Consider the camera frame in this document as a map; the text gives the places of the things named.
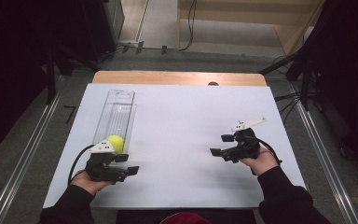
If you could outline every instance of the clear plastic container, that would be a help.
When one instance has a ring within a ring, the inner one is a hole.
[[[108,92],[93,144],[106,140],[109,135],[118,135],[124,139],[122,153],[128,154],[135,110],[135,91]]]

